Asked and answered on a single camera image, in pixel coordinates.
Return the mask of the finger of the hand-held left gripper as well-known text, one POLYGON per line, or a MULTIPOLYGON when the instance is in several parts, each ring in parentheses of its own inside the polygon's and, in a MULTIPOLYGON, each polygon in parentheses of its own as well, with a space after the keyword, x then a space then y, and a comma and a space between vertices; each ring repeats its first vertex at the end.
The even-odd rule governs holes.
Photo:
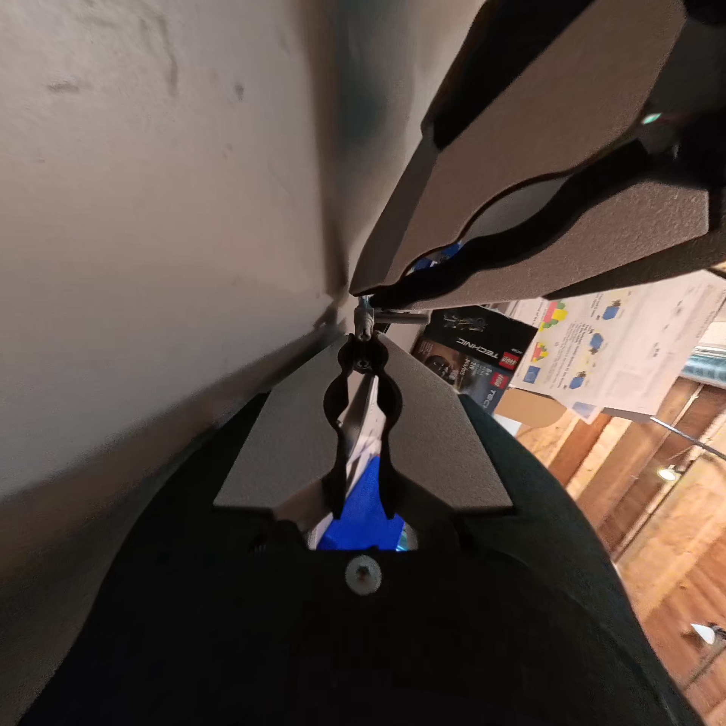
POLYGON ((590 3, 444 150, 424 132, 358 259, 350 292, 398 282, 506 192, 580 167, 635 124, 682 3, 590 3))
POLYGON ((563 178, 533 183, 485 211, 447 261, 404 267, 390 285, 371 288, 373 308, 439 309, 586 294, 679 274, 678 263, 658 272, 640 261, 711 232, 711 190, 688 178, 672 154, 648 154, 625 144, 563 178))

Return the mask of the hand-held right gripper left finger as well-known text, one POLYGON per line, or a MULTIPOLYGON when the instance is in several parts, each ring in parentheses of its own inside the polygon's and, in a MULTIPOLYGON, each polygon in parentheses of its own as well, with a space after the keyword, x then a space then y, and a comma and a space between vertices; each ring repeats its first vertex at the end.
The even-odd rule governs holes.
POLYGON ((335 466, 338 431, 324 395, 342 369, 339 335, 269 393, 214 506, 290 521, 306 534, 331 512, 323 479, 335 466))

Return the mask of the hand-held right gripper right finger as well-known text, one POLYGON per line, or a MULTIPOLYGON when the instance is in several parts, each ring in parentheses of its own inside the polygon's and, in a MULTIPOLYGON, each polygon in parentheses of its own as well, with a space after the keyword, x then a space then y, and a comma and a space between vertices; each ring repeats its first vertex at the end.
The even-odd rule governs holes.
POLYGON ((459 396, 440 376, 378 335, 386 415, 379 493, 388 517, 453 519, 512 509, 513 502, 459 396))

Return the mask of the dark lego set box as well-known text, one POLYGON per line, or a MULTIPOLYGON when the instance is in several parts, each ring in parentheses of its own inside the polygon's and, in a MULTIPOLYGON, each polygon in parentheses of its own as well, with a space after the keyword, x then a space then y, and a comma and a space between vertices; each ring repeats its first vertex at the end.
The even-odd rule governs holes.
POLYGON ((483 306, 431 313, 412 355, 458 395, 494 414, 537 329, 483 306))

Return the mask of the blue lego assembly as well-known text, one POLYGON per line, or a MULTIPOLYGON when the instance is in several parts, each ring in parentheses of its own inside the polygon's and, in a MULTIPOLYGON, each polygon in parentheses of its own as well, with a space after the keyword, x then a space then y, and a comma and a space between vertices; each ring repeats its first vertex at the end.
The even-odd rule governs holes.
POLYGON ((407 270, 406 274, 411 275, 416 271, 426 270, 431 267, 436 267, 440 264, 443 264, 451 259, 453 256, 456 256, 459 253, 461 247, 461 242, 455 242, 451 245, 448 245, 446 248, 434 250, 433 252, 417 259, 407 270))

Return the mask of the open instruction manual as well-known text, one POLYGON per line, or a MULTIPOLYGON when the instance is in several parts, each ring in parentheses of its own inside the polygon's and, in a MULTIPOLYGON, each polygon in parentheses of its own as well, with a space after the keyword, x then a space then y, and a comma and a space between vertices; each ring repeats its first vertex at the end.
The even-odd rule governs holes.
POLYGON ((346 453, 346 475, 356 480, 380 455, 385 414, 377 404, 379 380, 353 372, 348 380, 349 404, 339 416, 346 453))

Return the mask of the brown cardboard board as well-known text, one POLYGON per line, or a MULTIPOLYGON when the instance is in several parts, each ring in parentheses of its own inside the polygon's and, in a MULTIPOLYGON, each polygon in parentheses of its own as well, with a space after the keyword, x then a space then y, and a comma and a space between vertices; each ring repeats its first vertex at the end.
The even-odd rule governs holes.
POLYGON ((540 429, 554 425, 567 412, 564 405, 549 396, 508 388, 496 405, 494 414, 519 422, 529 429, 540 429))

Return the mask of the blue plastic bin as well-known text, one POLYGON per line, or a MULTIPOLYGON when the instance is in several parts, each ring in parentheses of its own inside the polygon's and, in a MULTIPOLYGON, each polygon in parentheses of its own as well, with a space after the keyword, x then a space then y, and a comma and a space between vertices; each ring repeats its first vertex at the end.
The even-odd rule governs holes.
POLYGON ((314 546, 315 550, 408 551, 405 522, 388 518, 380 501, 380 456, 373 457, 347 496, 339 519, 333 519, 314 546))

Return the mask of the printed instruction sheet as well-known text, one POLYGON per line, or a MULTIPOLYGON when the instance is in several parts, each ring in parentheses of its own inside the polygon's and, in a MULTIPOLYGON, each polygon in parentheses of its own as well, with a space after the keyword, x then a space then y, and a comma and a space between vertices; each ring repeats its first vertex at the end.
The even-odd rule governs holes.
POLYGON ((654 415, 724 299, 724 277, 696 271, 602 293, 516 301, 513 318, 536 334, 513 386, 549 396, 588 423, 605 409, 654 415))

